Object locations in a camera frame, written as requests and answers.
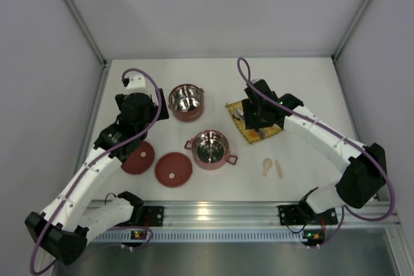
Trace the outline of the black white sushi roll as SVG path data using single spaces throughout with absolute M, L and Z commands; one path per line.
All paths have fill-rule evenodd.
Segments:
M 233 117 L 238 121 L 244 121 L 245 120 L 244 113 L 240 109 L 234 109 L 233 110 Z

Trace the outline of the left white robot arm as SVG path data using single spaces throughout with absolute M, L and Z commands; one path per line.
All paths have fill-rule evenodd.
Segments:
M 149 128 L 169 117 L 163 90 L 157 89 L 156 95 L 157 104 L 141 92 L 116 95 L 120 110 L 116 121 L 101 131 L 86 161 L 58 197 L 25 219 L 37 247 L 62 264 L 74 263 L 88 243 L 108 229 L 139 225 L 144 202 L 128 191 L 93 212 L 85 210 L 106 180 L 140 147 Z

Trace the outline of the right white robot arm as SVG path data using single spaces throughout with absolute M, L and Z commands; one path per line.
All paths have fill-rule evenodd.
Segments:
M 322 154 L 341 173 L 341 178 L 311 189 L 298 202 L 297 212 L 306 223 L 329 209 L 349 206 L 360 209 L 389 179 L 384 149 L 349 139 L 317 118 L 291 94 L 277 97 L 265 80 L 246 84 L 242 101 L 247 129 L 277 125 L 295 134 Z

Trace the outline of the metal tongs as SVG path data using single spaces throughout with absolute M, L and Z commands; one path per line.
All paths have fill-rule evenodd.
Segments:
M 260 139 L 265 139 L 266 138 L 266 132 L 264 129 L 252 129 L 254 130 L 257 134 L 259 134 L 259 138 Z

